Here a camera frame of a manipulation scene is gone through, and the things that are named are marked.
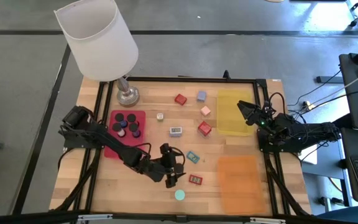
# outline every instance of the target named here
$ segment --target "concrete floor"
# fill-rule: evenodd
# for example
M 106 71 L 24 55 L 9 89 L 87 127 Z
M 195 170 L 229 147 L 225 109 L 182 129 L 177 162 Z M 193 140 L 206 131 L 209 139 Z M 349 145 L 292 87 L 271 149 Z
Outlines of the concrete floor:
M 53 15 L 72 1 L 0 0 L 0 29 L 59 29 Z M 349 30 L 352 20 L 346 2 L 263 0 L 117 0 L 131 30 Z M 287 103 L 318 86 L 318 75 L 333 75 L 339 54 L 358 52 L 358 36 L 302 37 L 252 35 L 136 35 L 139 61 L 131 75 L 221 77 L 229 70 L 235 78 L 276 78 L 284 83 Z M 56 79 L 65 49 L 60 35 L 0 35 L 0 215 L 9 213 L 19 179 L 33 144 L 42 113 Z M 57 175 L 63 139 L 60 121 L 75 104 L 81 85 L 70 57 L 48 127 L 24 212 L 48 210 Z M 317 100 L 339 88 L 326 85 L 308 96 Z M 314 110 L 309 122 L 332 121 L 346 99 Z M 320 177 L 305 175 L 312 211 L 321 196 L 340 197 Z

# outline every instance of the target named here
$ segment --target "lamp shade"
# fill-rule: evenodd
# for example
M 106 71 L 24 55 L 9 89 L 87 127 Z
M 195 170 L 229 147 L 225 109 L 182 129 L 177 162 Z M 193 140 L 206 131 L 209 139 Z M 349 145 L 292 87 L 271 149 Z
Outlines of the lamp shade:
M 81 73 L 111 81 L 127 74 L 139 51 L 113 0 L 81 0 L 55 11 Z

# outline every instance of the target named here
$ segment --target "metal lamp base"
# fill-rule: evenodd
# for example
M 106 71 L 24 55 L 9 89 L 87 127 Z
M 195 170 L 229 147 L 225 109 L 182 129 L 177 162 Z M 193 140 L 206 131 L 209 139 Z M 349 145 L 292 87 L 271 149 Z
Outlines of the metal lamp base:
M 135 106 L 139 101 L 139 91 L 133 86 L 130 86 L 126 92 L 119 90 L 117 93 L 117 100 L 121 106 Z

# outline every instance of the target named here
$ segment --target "red cube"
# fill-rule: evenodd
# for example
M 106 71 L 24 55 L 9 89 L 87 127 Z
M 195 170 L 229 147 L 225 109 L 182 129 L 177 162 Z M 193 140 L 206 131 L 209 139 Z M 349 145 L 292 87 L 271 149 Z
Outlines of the red cube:
M 180 105 L 184 105 L 186 103 L 187 98 L 182 96 L 181 94 L 178 94 L 177 97 L 175 97 L 175 102 L 179 103 Z
M 201 185 L 201 183 L 203 182 L 203 178 L 190 174 L 189 182 L 193 184 Z
M 204 135 L 204 136 L 207 136 L 211 130 L 212 130 L 212 127 L 207 124 L 205 121 L 203 121 L 199 126 L 198 126 L 198 130 Z

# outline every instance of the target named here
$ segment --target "wooden table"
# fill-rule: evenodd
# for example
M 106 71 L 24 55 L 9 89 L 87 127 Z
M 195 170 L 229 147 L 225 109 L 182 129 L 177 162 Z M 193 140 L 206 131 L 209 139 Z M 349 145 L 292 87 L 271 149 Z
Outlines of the wooden table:
M 160 157 L 159 147 L 168 142 L 169 145 L 183 152 L 193 151 L 205 162 L 197 165 L 188 161 L 185 165 L 187 173 L 199 174 L 204 178 L 202 186 L 188 183 L 188 178 L 182 177 L 177 186 L 165 188 L 165 183 L 154 183 L 148 177 L 136 174 L 122 164 L 121 161 L 100 158 L 98 175 L 94 189 L 92 212 L 122 212 L 122 213 L 161 213 L 161 214 L 193 214 L 193 215 L 224 215 L 220 202 L 219 184 L 216 175 L 216 163 L 221 156 L 254 155 L 259 162 L 260 179 L 264 192 L 267 212 L 258 215 L 272 214 L 267 176 L 263 154 L 259 151 L 256 134 L 250 136 L 223 136 L 216 130 L 216 97 L 218 90 L 238 89 L 249 90 L 254 99 L 253 87 L 246 83 L 182 83 L 182 82 L 131 82 L 140 91 L 140 101 L 132 108 L 123 108 L 116 99 L 118 89 L 113 88 L 111 110 L 144 110 L 146 112 L 145 142 L 152 144 L 152 158 Z M 99 84 L 84 78 L 77 104 L 93 108 Z M 278 91 L 283 93 L 280 80 L 267 80 L 268 93 Z M 206 90 L 205 104 L 196 103 L 199 90 Z M 102 102 L 106 97 L 104 90 Z M 263 102 L 262 90 L 259 91 Z M 184 106 L 174 103 L 174 97 L 181 93 L 188 98 Z M 282 111 L 280 97 L 272 100 L 274 108 Z M 200 109 L 207 105 L 211 109 L 208 118 L 204 118 Z M 99 117 L 103 111 L 101 105 Z M 158 122 L 157 113 L 164 114 L 164 121 Z M 197 133 L 197 126 L 206 120 L 213 127 L 211 138 L 205 139 Z M 182 126 L 183 135 L 180 138 L 170 138 L 169 127 Z M 78 182 L 84 149 L 74 149 L 62 160 L 53 191 L 50 208 L 59 206 L 64 198 L 73 190 Z M 299 160 L 289 153 L 281 153 L 285 183 L 296 201 L 310 212 L 310 205 L 303 180 Z M 81 206 L 85 206 L 87 186 L 83 191 Z M 177 189 L 186 192 L 186 200 L 178 202 L 174 193 Z M 283 213 L 279 189 L 275 188 L 278 210 Z

